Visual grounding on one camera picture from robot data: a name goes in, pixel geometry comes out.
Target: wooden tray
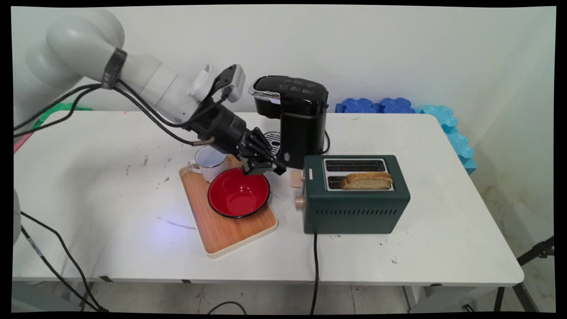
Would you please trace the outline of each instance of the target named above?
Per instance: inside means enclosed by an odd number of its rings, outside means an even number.
[[[229,156],[230,168],[240,167],[240,162]],[[187,193],[197,229],[201,235],[205,253],[217,258],[238,247],[244,246],[278,227],[278,218],[268,203],[248,217],[232,219],[217,214],[209,205],[207,192],[210,183],[201,174],[186,166],[179,170],[181,181]]]

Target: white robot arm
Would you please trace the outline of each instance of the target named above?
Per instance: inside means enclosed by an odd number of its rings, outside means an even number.
[[[127,54],[123,45],[124,29],[105,9],[80,9],[53,23],[14,71],[15,104],[35,113],[83,77],[101,82],[103,89],[124,88],[124,83],[170,124],[186,123],[181,127],[195,131],[201,141],[191,145],[211,144],[233,154],[245,174],[285,172],[260,130],[248,130],[245,121],[211,97],[220,90],[229,102],[240,98],[246,78],[240,65],[218,75],[206,65],[190,81],[149,54]]]

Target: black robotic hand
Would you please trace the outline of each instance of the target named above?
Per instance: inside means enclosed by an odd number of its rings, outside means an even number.
[[[286,171],[286,166],[272,154],[270,143],[258,127],[252,131],[246,130],[236,149],[244,175],[263,174],[272,170],[282,175]]]

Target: toaster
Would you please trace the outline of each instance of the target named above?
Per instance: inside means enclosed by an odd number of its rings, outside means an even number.
[[[313,155],[304,162],[296,207],[302,209],[306,234],[389,234],[409,203],[408,186],[393,155]],[[341,189],[347,175],[367,171],[389,173],[390,189]]]

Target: toast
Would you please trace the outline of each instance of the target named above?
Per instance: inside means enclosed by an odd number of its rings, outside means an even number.
[[[383,171],[368,171],[347,175],[341,181],[343,190],[389,190],[392,176]]]

